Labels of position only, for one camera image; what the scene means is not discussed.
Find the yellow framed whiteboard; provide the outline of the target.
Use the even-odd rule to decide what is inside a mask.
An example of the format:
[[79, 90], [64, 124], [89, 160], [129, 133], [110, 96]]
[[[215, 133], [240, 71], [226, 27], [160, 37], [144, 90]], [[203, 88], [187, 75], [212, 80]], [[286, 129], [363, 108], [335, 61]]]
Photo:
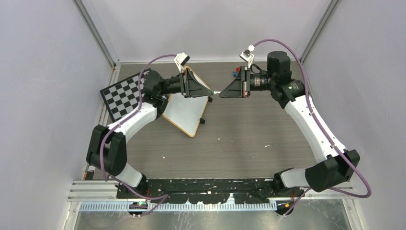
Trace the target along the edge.
[[[211, 88], [190, 68], [195, 77], [204, 86]], [[211, 96], [187, 98], [180, 92], [179, 75], [165, 80], [164, 93], [169, 95], [168, 104], [163, 113], [163, 117], [184, 132], [189, 137], [193, 138], [200, 124], [204, 124], [203, 114], [206, 106], [212, 101]]]

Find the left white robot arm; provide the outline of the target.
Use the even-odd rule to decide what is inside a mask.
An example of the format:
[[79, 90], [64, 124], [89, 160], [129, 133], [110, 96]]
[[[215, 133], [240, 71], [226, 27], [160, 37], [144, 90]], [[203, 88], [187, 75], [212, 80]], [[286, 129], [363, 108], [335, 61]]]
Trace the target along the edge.
[[133, 197], [142, 198], [147, 192], [146, 176], [127, 162], [128, 140], [160, 117], [173, 95], [180, 94], [186, 99], [204, 97], [211, 101], [213, 92], [189, 68], [169, 79], [148, 69], [140, 73], [138, 79], [137, 87], [142, 87], [142, 91], [135, 108], [109, 126], [97, 125], [93, 129], [86, 161], [127, 184]]

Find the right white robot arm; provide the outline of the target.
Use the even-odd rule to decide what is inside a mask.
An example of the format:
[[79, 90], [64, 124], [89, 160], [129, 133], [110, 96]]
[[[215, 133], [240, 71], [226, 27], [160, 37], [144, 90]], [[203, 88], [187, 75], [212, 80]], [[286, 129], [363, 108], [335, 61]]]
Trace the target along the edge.
[[295, 121], [314, 154], [316, 164], [312, 167], [290, 168], [274, 175], [273, 190], [278, 196], [287, 196], [293, 187], [310, 187], [322, 192], [348, 182], [354, 166], [360, 161], [356, 150], [347, 148], [333, 139], [325, 122], [314, 116], [318, 114], [305, 85], [292, 78], [291, 60], [286, 52], [273, 51], [267, 56], [267, 69], [253, 72], [251, 68], [240, 67], [235, 79], [219, 94], [221, 98], [247, 98], [253, 91], [269, 91], [272, 98]]

